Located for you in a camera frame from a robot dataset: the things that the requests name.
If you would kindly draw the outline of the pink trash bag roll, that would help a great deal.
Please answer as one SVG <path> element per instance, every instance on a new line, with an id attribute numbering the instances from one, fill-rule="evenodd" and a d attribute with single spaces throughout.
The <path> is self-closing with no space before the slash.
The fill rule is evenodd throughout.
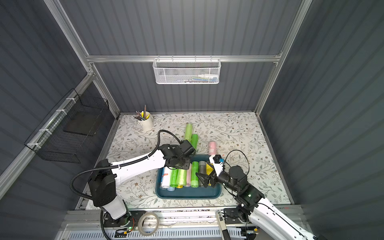
<path id="1" fill-rule="evenodd" d="M 216 155 L 217 154 L 217 144 L 214 141 L 209 142 L 209 155 Z"/>
<path id="2" fill-rule="evenodd" d="M 185 187 L 191 186 L 191 177 L 192 177 L 192 164 L 190 164 L 189 169 L 187 170 L 187 178 Z"/>

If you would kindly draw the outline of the dark grey trash bag roll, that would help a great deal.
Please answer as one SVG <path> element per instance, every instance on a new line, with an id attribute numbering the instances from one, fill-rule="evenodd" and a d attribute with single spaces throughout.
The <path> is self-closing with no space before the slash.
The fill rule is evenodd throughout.
<path id="1" fill-rule="evenodd" d="M 207 174 L 207 162 L 205 161 L 199 162 L 199 173 L 203 175 Z"/>

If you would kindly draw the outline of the bright green roll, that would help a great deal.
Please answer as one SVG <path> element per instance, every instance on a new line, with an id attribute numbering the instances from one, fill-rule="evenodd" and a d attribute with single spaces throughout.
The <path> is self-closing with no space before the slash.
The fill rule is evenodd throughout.
<path id="1" fill-rule="evenodd" d="M 179 173 L 178 169 L 174 169 L 171 172 L 171 180 L 170 180 L 170 187 L 171 188 L 176 188 L 178 186 L 178 181 L 177 181 L 178 173 Z"/>
<path id="2" fill-rule="evenodd" d="M 195 150 L 197 150 L 198 141 L 199 141 L 199 136 L 197 134 L 192 134 L 191 145 L 194 147 Z"/>

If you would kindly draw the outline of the light green roll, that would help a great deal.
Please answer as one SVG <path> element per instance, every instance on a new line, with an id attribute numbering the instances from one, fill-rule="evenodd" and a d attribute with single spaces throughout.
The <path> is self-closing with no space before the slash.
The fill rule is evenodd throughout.
<path id="1" fill-rule="evenodd" d="M 177 187 L 178 186 L 186 186 L 187 185 L 187 173 L 188 169 L 178 169 L 178 176 L 177 176 Z"/>

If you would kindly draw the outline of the white roll with red label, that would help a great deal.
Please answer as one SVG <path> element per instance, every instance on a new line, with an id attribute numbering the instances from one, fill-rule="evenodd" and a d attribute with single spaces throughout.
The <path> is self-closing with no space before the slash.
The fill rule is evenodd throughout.
<path id="1" fill-rule="evenodd" d="M 171 187 L 172 171 L 173 170 L 169 169 L 168 167 L 163 168 L 162 178 L 161 178 L 162 189 L 168 189 Z"/>

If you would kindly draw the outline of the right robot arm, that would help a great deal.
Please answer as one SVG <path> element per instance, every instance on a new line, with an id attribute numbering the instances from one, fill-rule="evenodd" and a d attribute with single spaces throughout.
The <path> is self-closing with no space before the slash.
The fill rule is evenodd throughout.
<path id="1" fill-rule="evenodd" d="M 220 184 L 234 192 L 239 218 L 264 230 L 274 240 L 319 240 L 320 237 L 305 230 L 284 215 L 265 195 L 248 182 L 247 175 L 239 166 L 231 167 L 227 172 L 223 167 L 212 165 L 209 174 L 196 173 L 198 179 L 207 188 Z"/>

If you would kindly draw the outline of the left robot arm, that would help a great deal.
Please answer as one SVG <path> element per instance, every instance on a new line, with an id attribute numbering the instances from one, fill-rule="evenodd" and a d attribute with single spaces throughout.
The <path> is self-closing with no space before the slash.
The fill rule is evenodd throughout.
<path id="1" fill-rule="evenodd" d="M 162 169 L 187 170 L 195 148 L 183 141 L 180 145 L 164 144 L 152 152 L 133 159 L 109 163 L 107 159 L 97 164 L 88 180 L 91 200 L 95 207 L 107 212 L 113 220 L 128 217 L 128 208 L 117 193 L 117 187 L 145 172 Z"/>

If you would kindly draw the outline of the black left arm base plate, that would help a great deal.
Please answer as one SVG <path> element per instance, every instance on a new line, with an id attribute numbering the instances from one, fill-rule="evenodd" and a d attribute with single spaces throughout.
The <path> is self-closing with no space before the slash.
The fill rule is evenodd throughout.
<path id="1" fill-rule="evenodd" d="M 128 211 L 125 215 L 114 220 L 109 213 L 103 216 L 103 226 L 106 228 L 134 228 L 146 211 Z"/>

